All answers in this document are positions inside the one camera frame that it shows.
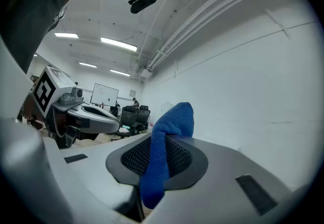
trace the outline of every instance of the ceiling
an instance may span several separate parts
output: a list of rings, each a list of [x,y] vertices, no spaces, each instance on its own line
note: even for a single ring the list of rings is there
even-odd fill
[[[93,64],[139,78],[135,69],[146,66],[156,49],[207,0],[157,0],[138,14],[128,0],[70,0],[65,17],[46,39],[46,45],[65,54],[71,63]],[[57,38],[54,32],[77,33],[79,39]],[[138,47],[137,52],[104,44],[100,37]]]

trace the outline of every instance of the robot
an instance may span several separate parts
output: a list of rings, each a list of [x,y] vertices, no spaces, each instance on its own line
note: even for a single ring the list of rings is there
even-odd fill
[[[83,102],[82,89],[47,67],[33,90],[53,138],[16,120],[32,82],[0,40],[0,169],[27,209],[44,223],[267,223],[292,209],[292,193],[239,151],[199,139],[166,136],[170,179],[144,218],[139,179],[150,133],[68,149],[80,133],[110,133],[119,121]],[[56,116],[66,117],[60,129]]]

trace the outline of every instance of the black rubber pad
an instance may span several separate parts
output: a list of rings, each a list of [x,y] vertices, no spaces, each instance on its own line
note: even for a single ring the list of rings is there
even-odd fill
[[[237,177],[236,181],[260,215],[266,214],[277,206],[277,202],[249,174]]]
[[[71,156],[71,157],[65,157],[65,161],[66,163],[72,163],[72,162],[76,162],[76,161],[79,161],[81,159],[85,159],[87,158],[87,156],[85,154],[78,154],[78,155],[75,155],[75,156]]]

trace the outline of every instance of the white panel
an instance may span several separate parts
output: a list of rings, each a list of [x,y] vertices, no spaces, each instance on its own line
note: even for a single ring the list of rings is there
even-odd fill
[[[118,90],[108,86],[95,84],[91,103],[105,106],[115,106],[118,96]]]

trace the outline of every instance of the white wall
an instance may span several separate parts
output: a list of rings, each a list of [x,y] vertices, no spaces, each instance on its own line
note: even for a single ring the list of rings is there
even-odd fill
[[[44,60],[41,56],[33,57],[27,71],[27,76],[30,77],[31,75],[34,75],[40,77],[44,68],[48,65],[50,65],[50,63],[47,60]]]
[[[133,97],[129,96],[131,90],[136,90],[136,99],[140,103],[142,101],[143,84],[115,73],[102,72],[86,66],[77,65],[74,70],[73,81],[78,82],[78,86],[84,89],[86,102],[90,101],[95,83],[118,89],[117,101],[120,104],[120,108],[133,104]]]
[[[62,70],[66,74],[73,76],[74,75],[74,66],[73,60],[69,58],[66,51],[51,49],[48,44],[49,38],[45,36],[42,43],[39,45],[36,53],[47,60],[51,65]]]
[[[324,145],[324,44],[315,21],[305,0],[244,0],[227,10],[145,83],[151,121],[166,103],[190,102],[195,138],[239,149],[292,190],[307,183]]]

